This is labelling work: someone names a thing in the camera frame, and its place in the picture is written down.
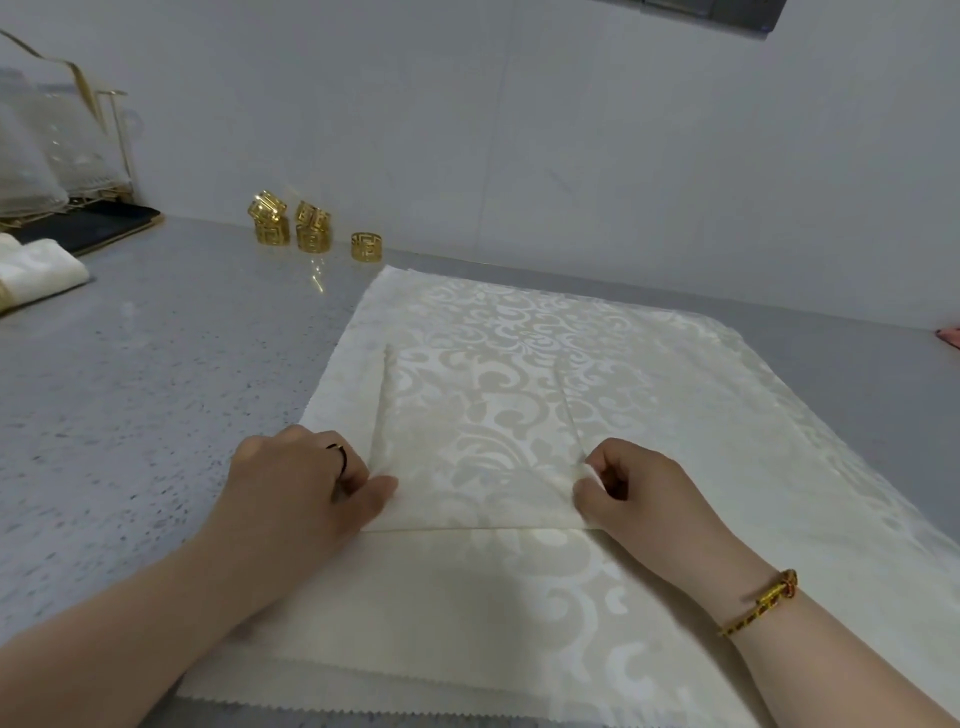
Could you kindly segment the person's left hand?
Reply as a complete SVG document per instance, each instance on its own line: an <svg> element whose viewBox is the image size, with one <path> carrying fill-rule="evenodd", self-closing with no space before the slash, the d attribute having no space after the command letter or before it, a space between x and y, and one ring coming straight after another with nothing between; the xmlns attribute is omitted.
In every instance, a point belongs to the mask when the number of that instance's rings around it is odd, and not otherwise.
<svg viewBox="0 0 960 728"><path fill-rule="evenodd" d="M291 593L368 525L341 525L344 484L372 475L341 433L290 425L246 438L201 528L229 592L258 611Z"/></svg>

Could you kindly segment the person's right hand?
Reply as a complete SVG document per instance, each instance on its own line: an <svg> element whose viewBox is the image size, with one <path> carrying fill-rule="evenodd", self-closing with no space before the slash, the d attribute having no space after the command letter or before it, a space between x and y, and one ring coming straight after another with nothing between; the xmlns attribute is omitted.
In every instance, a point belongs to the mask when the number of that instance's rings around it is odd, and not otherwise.
<svg viewBox="0 0 960 728"><path fill-rule="evenodd" d="M666 455L607 438L585 458L611 497L611 525L602 530L639 564L690 593L709 558L737 542L685 470Z"/></svg>

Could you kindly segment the cream damask napkin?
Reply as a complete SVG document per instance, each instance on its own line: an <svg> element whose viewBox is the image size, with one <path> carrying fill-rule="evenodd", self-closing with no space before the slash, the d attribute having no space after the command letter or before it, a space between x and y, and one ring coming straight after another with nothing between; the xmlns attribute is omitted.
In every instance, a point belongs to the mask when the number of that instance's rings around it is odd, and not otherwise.
<svg viewBox="0 0 960 728"><path fill-rule="evenodd" d="M368 529L587 529L567 354L385 346L368 466L398 490Z"/></svg>

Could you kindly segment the person's left forearm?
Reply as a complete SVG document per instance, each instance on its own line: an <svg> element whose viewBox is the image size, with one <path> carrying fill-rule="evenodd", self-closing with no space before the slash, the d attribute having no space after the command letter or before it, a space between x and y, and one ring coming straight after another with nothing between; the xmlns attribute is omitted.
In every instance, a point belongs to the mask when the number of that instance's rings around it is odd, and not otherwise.
<svg viewBox="0 0 960 728"><path fill-rule="evenodd" d="M137 728L262 607L262 559L208 532L0 646L0 728Z"/></svg>

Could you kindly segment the person's right forearm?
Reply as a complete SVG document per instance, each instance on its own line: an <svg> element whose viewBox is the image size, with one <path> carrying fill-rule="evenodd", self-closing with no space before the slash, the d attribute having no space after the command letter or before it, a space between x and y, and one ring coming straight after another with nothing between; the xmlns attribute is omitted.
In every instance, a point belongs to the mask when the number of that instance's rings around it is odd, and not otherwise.
<svg viewBox="0 0 960 728"><path fill-rule="evenodd" d="M747 550L701 569L686 593L729 634L777 728L960 728L796 580Z"/></svg>

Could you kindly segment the large cream damask cloth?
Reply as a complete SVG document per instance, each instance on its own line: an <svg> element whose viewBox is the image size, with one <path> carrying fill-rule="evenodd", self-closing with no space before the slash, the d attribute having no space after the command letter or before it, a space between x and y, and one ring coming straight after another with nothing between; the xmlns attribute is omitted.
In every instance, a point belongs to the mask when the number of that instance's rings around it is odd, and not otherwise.
<svg viewBox="0 0 960 728"><path fill-rule="evenodd" d="M369 466L387 345L569 357L585 454L677 460L724 522L960 720L960 546L815 416L743 339L680 311L387 267L301 423ZM375 532L239 628L180 696L309 711L617 728L773 728L730 641L605 537Z"/></svg>

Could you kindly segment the black tray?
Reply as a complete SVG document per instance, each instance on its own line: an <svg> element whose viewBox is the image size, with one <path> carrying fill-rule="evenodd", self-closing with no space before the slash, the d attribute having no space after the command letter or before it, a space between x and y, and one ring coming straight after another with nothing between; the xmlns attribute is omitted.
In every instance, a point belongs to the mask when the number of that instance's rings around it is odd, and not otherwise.
<svg viewBox="0 0 960 728"><path fill-rule="evenodd" d="M52 239L67 253L82 257L161 224L163 214L135 203L99 200L89 205L16 224L0 224L0 233L21 244Z"/></svg>

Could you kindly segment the rolled white napkin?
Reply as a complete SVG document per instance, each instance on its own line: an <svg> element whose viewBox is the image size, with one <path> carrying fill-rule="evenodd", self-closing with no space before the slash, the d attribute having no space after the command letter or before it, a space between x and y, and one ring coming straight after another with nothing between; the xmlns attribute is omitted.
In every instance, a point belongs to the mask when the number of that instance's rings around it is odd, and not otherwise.
<svg viewBox="0 0 960 728"><path fill-rule="evenodd" d="M90 271L53 239L22 244L0 232L0 314L87 284Z"/></svg>

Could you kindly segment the clear ribbed drinking glass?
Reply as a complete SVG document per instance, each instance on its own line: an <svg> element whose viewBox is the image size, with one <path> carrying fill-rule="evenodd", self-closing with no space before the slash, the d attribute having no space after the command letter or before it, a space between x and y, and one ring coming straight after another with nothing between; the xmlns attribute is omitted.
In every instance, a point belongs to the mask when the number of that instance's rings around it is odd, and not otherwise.
<svg viewBox="0 0 960 728"><path fill-rule="evenodd" d="M0 66L0 219L56 213L69 202L41 146L14 109L18 94L30 90L21 71Z"/></svg>
<svg viewBox="0 0 960 728"><path fill-rule="evenodd" d="M75 197L108 189L132 194L133 182L118 144L96 120L80 91L65 82L42 82L38 88L38 104L51 137L50 157L67 191Z"/></svg>

